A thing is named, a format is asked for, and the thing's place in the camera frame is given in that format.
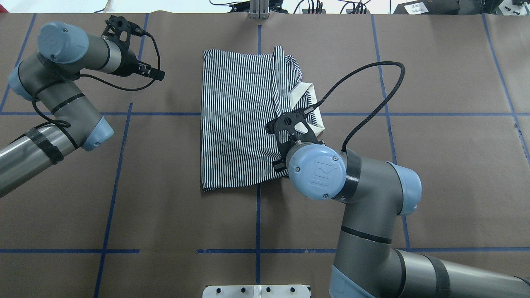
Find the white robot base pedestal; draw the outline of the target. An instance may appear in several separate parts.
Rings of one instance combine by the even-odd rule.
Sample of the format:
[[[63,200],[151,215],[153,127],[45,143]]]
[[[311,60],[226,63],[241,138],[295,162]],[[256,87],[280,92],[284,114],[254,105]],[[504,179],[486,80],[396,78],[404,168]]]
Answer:
[[[203,298],[311,298],[310,286],[302,284],[273,285],[212,285]]]

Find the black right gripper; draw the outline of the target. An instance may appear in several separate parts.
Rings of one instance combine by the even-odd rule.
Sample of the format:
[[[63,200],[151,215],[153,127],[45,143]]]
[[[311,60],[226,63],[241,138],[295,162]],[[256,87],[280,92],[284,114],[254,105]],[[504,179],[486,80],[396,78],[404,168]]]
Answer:
[[[301,143],[321,144],[315,133],[306,121],[313,109],[296,109],[289,113],[282,113],[276,119],[265,125],[268,134],[273,134],[276,139],[280,158],[272,162],[276,173],[288,173],[287,155],[289,150]]]

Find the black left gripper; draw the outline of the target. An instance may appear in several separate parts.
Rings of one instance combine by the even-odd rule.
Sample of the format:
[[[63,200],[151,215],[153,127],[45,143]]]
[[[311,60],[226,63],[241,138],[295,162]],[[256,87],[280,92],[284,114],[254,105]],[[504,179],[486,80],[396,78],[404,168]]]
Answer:
[[[130,49],[131,36],[146,36],[147,31],[121,16],[111,16],[105,23],[101,38],[108,46],[108,61],[101,68],[102,72],[121,77],[138,74],[153,80],[164,80],[165,72],[138,60]]]

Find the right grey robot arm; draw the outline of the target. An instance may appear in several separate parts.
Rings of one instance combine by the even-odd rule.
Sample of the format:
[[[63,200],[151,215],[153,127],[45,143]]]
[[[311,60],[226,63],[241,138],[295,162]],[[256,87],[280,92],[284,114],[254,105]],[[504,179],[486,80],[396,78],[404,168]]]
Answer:
[[[265,125],[276,138],[277,172],[304,196],[346,205],[332,265],[333,298],[528,298],[529,280],[392,248],[395,219],[422,197],[416,172],[333,150],[306,122],[309,109]]]

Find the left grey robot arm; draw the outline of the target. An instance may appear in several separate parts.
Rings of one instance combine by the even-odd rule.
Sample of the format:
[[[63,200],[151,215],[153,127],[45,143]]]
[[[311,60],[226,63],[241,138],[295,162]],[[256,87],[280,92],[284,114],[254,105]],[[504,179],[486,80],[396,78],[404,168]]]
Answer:
[[[131,36],[154,37],[122,16],[111,15],[101,36],[64,22],[40,30],[38,49],[8,76],[8,86],[31,102],[44,122],[1,150],[1,196],[59,164],[78,148],[92,151],[114,134],[105,117],[75,84],[82,70],[127,77],[164,79],[161,63],[142,62],[130,49]]]

